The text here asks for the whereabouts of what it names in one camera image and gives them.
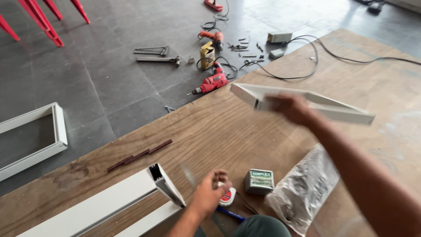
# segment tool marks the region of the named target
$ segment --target red power drill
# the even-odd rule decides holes
[[[222,51],[222,47],[224,46],[224,35],[222,34],[222,32],[217,31],[215,33],[211,33],[211,32],[202,30],[199,36],[206,37],[213,40],[213,43],[216,45],[216,48],[220,52]]]
[[[202,85],[192,91],[193,94],[210,92],[229,83],[229,80],[225,77],[224,69],[221,64],[219,64],[219,62],[214,62],[213,66],[215,67],[213,70],[214,75],[203,80]]]

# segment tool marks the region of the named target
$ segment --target red metal leg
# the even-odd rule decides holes
[[[60,37],[55,32],[54,28],[51,26],[50,22],[45,17],[43,11],[40,9],[40,6],[35,0],[22,0],[27,5],[29,11],[35,16],[35,18],[42,25],[40,28],[45,32],[45,34],[57,45],[57,47],[63,47],[64,44],[61,41]]]
[[[27,13],[29,14],[29,16],[32,17],[32,19],[34,19],[35,23],[37,23],[37,25],[41,28],[41,30],[46,31],[47,29],[45,29],[44,25],[34,15],[34,13],[32,12],[32,10],[26,4],[25,0],[18,0],[18,2],[22,5],[22,7],[25,9],[25,11],[27,11]]]
[[[53,14],[61,21],[63,16],[61,15],[60,11],[57,9],[56,5],[54,4],[53,0],[43,0],[48,8],[53,12]]]
[[[85,19],[86,23],[90,24],[91,21],[88,19],[88,16],[86,15],[85,11],[83,10],[82,4],[80,4],[79,0],[70,0],[73,5],[76,7],[76,9],[79,11],[79,13],[82,15],[82,17]]]
[[[16,41],[19,41],[19,37],[15,32],[12,30],[12,28],[7,24],[6,20],[0,15],[0,28],[2,28],[6,33],[9,33],[13,39]]]

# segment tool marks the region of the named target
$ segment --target plywood sheet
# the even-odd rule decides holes
[[[413,59],[343,29],[322,40],[333,52],[345,57]],[[421,67],[396,61],[368,65],[345,63],[318,48],[319,69],[309,78],[281,81],[255,70],[236,82],[311,90],[375,113],[376,119],[370,127],[338,122],[335,126],[421,194],[418,185],[421,181],[421,147],[418,146]],[[266,69],[284,76],[306,74],[314,66],[314,61],[309,59],[313,55],[312,47],[307,45],[270,63]],[[109,174],[104,172],[117,161],[169,138],[173,143],[163,150]],[[0,236],[14,237],[156,162],[162,165],[187,203],[192,189],[179,166],[181,163],[197,179],[212,168],[227,169],[242,197],[260,213],[274,215],[261,196],[244,194],[244,175],[250,168],[272,170],[278,182],[316,142],[306,129],[280,116],[253,111],[225,86],[1,197]],[[127,215],[121,213],[86,236],[113,236],[165,204],[167,199],[157,197],[149,201],[128,208]],[[237,199],[230,210],[250,215]],[[334,189],[314,223],[323,237],[373,235],[343,183]],[[216,228],[208,229],[208,236],[217,235]]]

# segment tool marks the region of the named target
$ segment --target white aluminum frame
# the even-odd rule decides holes
[[[49,114],[53,114],[55,143],[15,161],[12,164],[0,168],[0,181],[67,149],[67,136],[66,127],[64,125],[63,109],[57,102],[0,123],[0,133],[12,130]]]
[[[160,190],[170,201],[123,230],[118,237],[139,237],[186,203],[156,163],[25,231],[17,237],[77,237]]]
[[[309,102],[309,107],[318,110],[333,120],[371,125],[376,116],[375,114],[369,113],[361,108],[347,105],[307,90],[232,83],[231,91],[242,101],[246,102],[250,106],[253,106],[256,110],[271,111],[272,104],[270,101],[265,101],[264,96],[266,94],[278,94],[285,92],[289,94],[302,95]]]

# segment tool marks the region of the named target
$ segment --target blue screwdriver handle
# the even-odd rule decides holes
[[[230,216],[234,216],[234,217],[236,217],[236,218],[240,219],[240,222],[245,221],[245,218],[244,218],[244,217],[242,217],[242,216],[240,216],[240,215],[234,214],[234,213],[232,213],[232,212],[230,212],[230,211],[227,211],[227,210],[225,210],[225,209],[223,209],[223,208],[220,208],[220,207],[217,207],[216,209],[217,209],[218,211],[221,211],[221,212],[225,213],[225,214],[228,214],[228,215],[230,215]]]

